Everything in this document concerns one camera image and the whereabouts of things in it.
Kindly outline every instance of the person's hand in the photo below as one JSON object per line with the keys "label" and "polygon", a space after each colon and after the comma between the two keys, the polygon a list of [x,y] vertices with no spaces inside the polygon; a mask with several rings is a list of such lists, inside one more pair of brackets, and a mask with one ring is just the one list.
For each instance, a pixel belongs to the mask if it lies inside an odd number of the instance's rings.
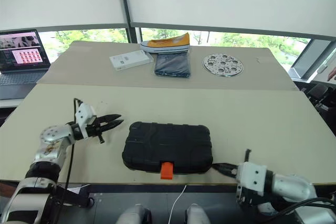
{"label": "person's hand", "polygon": [[330,81],[331,78],[333,78],[333,77],[335,76],[335,74],[336,74],[336,67],[334,67],[334,69],[331,70],[331,72],[328,74],[328,79],[327,79],[327,81]]}

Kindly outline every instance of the white cable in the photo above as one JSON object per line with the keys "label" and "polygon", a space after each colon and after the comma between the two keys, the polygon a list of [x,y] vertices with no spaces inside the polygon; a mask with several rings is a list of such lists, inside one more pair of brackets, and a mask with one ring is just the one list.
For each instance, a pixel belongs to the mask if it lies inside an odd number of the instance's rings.
{"label": "white cable", "polygon": [[174,209],[174,206],[175,206],[175,203],[179,200],[179,198],[182,196],[182,194],[184,193],[184,190],[187,188],[187,185],[184,186],[181,194],[178,196],[178,198],[175,200],[173,206],[172,206],[172,210],[170,210],[170,215],[169,215],[169,221],[168,221],[168,224],[170,224],[170,219],[172,218],[172,213],[173,213],[173,209]]}

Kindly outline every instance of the laptop screen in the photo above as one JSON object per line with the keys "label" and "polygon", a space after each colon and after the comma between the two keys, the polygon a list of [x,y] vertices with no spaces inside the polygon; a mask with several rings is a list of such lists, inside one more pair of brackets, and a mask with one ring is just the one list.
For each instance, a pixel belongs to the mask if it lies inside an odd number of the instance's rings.
{"label": "laptop screen", "polygon": [[49,68],[37,30],[0,33],[0,72]]}

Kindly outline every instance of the laptop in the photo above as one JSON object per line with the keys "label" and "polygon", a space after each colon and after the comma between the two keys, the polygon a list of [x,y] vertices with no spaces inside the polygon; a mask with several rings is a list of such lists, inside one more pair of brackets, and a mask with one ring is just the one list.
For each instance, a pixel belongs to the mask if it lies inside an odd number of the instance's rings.
{"label": "laptop", "polygon": [[0,33],[0,100],[26,97],[49,67],[37,30]]}

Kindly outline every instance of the beige table surface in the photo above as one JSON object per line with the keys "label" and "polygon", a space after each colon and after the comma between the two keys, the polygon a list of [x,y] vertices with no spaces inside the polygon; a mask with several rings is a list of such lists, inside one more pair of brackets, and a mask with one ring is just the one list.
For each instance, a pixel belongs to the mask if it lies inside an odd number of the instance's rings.
{"label": "beige table surface", "polygon": [[[139,44],[75,41],[50,67],[38,83],[79,84],[120,87],[297,90],[268,48],[191,47],[191,76],[158,77],[154,64],[115,71],[109,57],[140,50]],[[235,77],[218,77],[202,65],[212,53],[236,56],[244,71]]]}
{"label": "beige table surface", "polygon": [[[210,129],[215,163],[238,164],[250,148],[250,161],[274,172],[299,174],[313,183],[336,183],[336,138],[299,91],[57,84],[36,85],[0,127],[0,179],[24,178],[39,147],[41,131],[72,120],[74,97],[93,105],[98,115],[120,113],[125,121],[104,133],[104,144],[97,138],[76,143],[73,183],[234,183],[212,169],[202,175],[174,175],[173,180],[127,169],[121,153],[128,128],[136,121],[203,124]],[[67,162],[61,182],[66,178]]]}

